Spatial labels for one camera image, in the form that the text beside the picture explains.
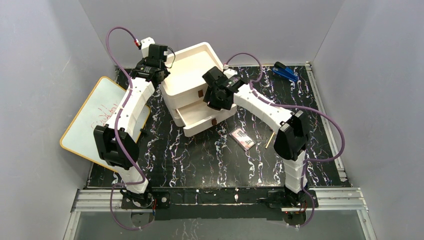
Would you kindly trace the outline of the white drawer organizer box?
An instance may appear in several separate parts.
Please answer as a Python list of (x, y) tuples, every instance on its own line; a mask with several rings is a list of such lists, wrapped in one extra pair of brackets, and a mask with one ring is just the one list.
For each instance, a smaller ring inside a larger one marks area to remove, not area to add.
[(237, 106), (215, 110), (203, 101), (208, 88), (203, 79), (212, 67), (222, 68), (222, 62), (211, 45), (201, 42), (175, 53), (169, 52), (165, 65), (169, 76), (160, 84), (160, 92), (174, 123), (192, 137), (232, 117)]

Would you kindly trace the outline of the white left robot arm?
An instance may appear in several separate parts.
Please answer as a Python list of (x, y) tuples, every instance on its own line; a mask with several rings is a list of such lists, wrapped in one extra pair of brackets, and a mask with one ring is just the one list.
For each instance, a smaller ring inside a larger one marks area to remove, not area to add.
[(93, 135), (100, 159), (118, 172), (127, 191), (144, 194), (149, 181), (137, 163), (141, 134), (137, 123), (149, 98), (170, 73), (165, 65), (167, 45), (147, 37), (138, 46), (143, 58), (129, 76), (124, 97), (106, 123), (94, 128)]

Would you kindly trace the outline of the clear eyelash case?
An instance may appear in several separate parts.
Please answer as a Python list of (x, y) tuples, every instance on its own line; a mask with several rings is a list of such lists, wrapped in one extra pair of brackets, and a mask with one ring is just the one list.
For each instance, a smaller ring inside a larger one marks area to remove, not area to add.
[(241, 127), (237, 127), (231, 131), (230, 136), (245, 152), (256, 144), (256, 142)]

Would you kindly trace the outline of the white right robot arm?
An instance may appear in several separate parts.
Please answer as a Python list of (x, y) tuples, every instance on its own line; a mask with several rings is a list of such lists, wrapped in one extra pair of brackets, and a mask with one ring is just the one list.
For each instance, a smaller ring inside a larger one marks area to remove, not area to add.
[(229, 110), (233, 105), (242, 107), (276, 133), (274, 150), (283, 159), (285, 191), (293, 199), (300, 199), (300, 192), (307, 185), (304, 166), (310, 132), (306, 114), (275, 106), (232, 69), (222, 71), (214, 66), (202, 78), (207, 84), (203, 101), (209, 108)]

